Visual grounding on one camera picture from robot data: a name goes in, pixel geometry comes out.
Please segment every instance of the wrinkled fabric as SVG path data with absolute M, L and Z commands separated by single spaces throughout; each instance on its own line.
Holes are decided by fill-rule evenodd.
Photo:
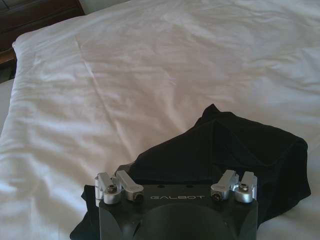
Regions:
M 128 174 L 138 184 L 212 184 L 226 170 L 257 177 L 258 226 L 308 197 L 308 145 L 282 129 L 220 112 L 213 104 L 194 127 L 141 153 Z
M 317 239 L 319 25 L 314 0 L 132 0 L 18 37 L 1 239 L 68 239 L 85 184 L 185 132 L 211 103 L 306 140 L 312 196 L 258 239 Z

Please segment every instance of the black fabric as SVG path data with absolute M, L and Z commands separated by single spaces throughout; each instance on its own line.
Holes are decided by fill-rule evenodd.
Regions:
M 311 194 L 307 149 L 300 137 L 231 112 L 220 112 L 212 104 L 194 127 L 141 153 L 128 173 L 139 184 L 211 184 L 226 169 L 235 170 L 241 178 L 245 171 L 254 172 L 261 224 Z M 99 239 L 94 187 L 86 186 L 84 194 L 88 213 L 70 237 Z

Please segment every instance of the wooden nightstand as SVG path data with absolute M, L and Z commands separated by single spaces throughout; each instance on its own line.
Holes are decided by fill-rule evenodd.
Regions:
M 23 33 L 81 15 L 79 0 L 0 0 L 0 51 Z
M 0 84 L 14 76 L 16 66 L 16 54 L 12 48 L 0 52 Z

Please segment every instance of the metal latch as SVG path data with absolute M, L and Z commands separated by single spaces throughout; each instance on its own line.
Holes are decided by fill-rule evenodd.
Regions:
M 239 175 L 233 170 L 226 170 L 218 183 L 210 188 L 211 197 L 219 202 L 229 198 L 229 192 L 234 191 L 234 198 L 240 203 L 251 203 L 257 199 L 257 177 L 253 172 L 246 171 L 239 181 Z
M 112 178 L 106 172 L 99 173 L 94 178 L 95 205 L 99 207 L 101 200 L 105 204 L 116 204 L 121 200 L 122 190 L 126 199 L 135 203 L 144 199 L 144 187 L 136 184 L 126 171 L 120 170 Z

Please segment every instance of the white duvet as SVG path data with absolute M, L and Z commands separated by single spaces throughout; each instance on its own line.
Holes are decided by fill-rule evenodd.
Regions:
M 317 0 L 133 0 L 21 35 L 0 137 L 0 239 L 68 239 L 112 173 L 221 111 L 304 138 L 312 196 L 258 240 L 320 235 Z

